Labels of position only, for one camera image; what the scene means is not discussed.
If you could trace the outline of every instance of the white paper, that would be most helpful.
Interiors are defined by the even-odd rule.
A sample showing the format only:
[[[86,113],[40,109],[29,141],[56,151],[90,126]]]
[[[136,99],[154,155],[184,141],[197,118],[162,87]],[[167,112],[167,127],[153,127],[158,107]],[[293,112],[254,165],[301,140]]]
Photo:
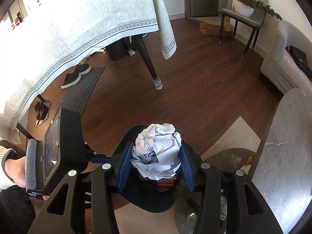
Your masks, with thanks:
[[[172,178],[181,165],[180,147],[181,136],[172,124],[151,124],[138,134],[131,163],[143,177]]]

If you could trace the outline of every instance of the white flower pot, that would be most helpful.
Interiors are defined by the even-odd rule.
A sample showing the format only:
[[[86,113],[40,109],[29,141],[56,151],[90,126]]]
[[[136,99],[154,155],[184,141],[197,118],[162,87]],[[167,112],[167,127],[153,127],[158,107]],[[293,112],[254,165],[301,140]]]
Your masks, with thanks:
[[[255,11],[254,8],[251,8],[237,0],[234,0],[234,10],[245,17],[250,17]]]

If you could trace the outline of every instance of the gray sofa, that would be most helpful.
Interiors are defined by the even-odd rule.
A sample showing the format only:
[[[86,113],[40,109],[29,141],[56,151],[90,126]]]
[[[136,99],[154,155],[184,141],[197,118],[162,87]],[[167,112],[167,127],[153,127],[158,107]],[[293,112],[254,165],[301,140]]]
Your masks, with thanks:
[[[278,23],[273,43],[261,66],[261,72],[285,94],[293,88],[303,89],[312,97],[312,82],[297,67],[285,47],[294,46],[304,51],[308,65],[312,69],[312,43],[291,23]]]

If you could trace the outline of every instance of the gray doormat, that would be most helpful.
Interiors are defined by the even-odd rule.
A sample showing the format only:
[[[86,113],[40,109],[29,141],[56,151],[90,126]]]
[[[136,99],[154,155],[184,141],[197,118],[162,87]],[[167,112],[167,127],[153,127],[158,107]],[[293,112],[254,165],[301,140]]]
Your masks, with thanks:
[[[69,87],[57,111],[55,112],[55,115],[58,113],[60,108],[66,108],[68,110],[79,112],[81,117],[94,86],[96,85],[104,68],[105,66],[92,68],[88,74],[82,76],[76,85]]]

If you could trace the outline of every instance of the person's hand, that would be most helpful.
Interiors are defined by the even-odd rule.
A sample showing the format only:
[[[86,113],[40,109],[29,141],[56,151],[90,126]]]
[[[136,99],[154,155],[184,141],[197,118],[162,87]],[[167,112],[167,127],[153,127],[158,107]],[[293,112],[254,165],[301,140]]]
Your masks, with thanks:
[[[7,159],[4,163],[4,169],[7,175],[13,179],[19,187],[26,187],[25,168],[26,157],[17,160]]]

